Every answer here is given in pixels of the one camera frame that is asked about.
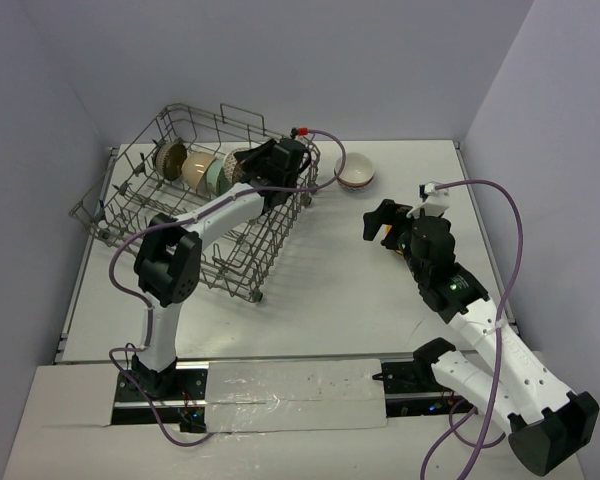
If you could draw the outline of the patterned mosaic bowl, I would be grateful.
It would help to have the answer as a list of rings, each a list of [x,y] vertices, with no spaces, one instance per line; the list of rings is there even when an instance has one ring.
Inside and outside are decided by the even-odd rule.
[[[247,147],[236,148],[228,152],[223,159],[223,172],[225,178],[232,184],[241,183],[244,172],[239,164],[238,155],[247,152]]]

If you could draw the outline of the red blue patterned bowl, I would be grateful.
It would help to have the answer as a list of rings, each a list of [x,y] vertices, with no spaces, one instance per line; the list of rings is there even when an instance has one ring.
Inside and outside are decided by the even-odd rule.
[[[368,189],[374,179],[374,174],[353,172],[351,174],[342,174],[338,176],[336,181],[343,190],[350,193],[359,193]]]

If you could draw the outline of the plain white bowl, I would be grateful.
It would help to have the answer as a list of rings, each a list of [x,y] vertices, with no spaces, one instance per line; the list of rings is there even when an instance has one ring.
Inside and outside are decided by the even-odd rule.
[[[209,153],[191,153],[182,164],[181,177],[183,182],[190,189],[196,190],[215,160],[215,156]]]

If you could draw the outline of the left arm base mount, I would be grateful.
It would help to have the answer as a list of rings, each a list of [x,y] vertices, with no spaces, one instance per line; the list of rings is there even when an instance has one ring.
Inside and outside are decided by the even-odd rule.
[[[150,370],[136,355],[127,373],[139,384],[137,387],[123,373],[118,374],[115,402],[144,402],[142,393],[154,401],[204,400],[208,370],[183,367],[174,360],[163,371]]]

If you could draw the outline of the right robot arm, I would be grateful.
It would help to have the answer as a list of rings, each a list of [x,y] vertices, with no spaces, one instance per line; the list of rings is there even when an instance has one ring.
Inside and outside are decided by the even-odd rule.
[[[441,386],[468,400],[506,435],[520,463],[544,476],[586,446],[600,407],[588,392],[575,393],[527,347],[508,323],[497,324],[497,305],[455,257],[450,222],[385,199],[363,216],[363,238],[387,230],[382,245],[402,254],[424,303],[460,334],[492,368],[468,361],[436,338],[413,354],[419,387]]]

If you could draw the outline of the yellow bowl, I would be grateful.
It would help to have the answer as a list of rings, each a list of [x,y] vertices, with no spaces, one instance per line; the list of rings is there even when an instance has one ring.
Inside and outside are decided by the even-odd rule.
[[[387,226],[386,235],[382,241],[382,245],[391,251],[403,256],[404,249],[407,243],[407,231],[402,226]]]

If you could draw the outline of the white bowl top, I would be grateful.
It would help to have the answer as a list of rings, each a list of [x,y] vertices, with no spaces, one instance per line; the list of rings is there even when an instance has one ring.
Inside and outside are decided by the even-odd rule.
[[[334,167],[336,178],[342,174],[351,174],[353,172],[366,172],[375,175],[373,162],[361,153],[348,153],[346,158],[340,157]]]

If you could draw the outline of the teal glazed bowl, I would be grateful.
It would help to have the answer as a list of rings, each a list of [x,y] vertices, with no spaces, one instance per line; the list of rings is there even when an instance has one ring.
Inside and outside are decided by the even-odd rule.
[[[215,159],[203,177],[203,186],[208,195],[221,196],[231,188],[231,182],[226,178],[223,162]]]

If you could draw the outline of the brown ribbed bowl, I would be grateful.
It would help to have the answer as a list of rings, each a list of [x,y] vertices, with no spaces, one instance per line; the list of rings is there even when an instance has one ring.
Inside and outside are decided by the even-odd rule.
[[[187,149],[183,143],[165,143],[155,155],[154,170],[164,180],[173,182],[180,177],[187,155]]]

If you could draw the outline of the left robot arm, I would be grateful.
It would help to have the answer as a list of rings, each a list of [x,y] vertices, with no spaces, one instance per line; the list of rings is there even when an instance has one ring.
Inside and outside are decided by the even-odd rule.
[[[145,368],[139,385],[152,398],[175,386],[175,338],[183,302],[196,289],[204,250],[235,227],[286,203],[299,176],[311,165],[309,148],[284,137],[227,156],[234,170],[231,188],[206,205],[180,215],[155,216],[134,264],[146,294],[147,328],[138,362]]]

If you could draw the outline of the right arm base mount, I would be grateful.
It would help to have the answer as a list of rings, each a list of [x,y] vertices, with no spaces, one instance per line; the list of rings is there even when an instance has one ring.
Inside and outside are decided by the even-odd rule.
[[[372,379],[382,384],[388,418],[448,414],[453,406],[468,412],[470,403],[456,390],[437,383],[431,366],[456,348],[447,340],[434,339],[418,348],[410,360],[382,361],[379,373]]]

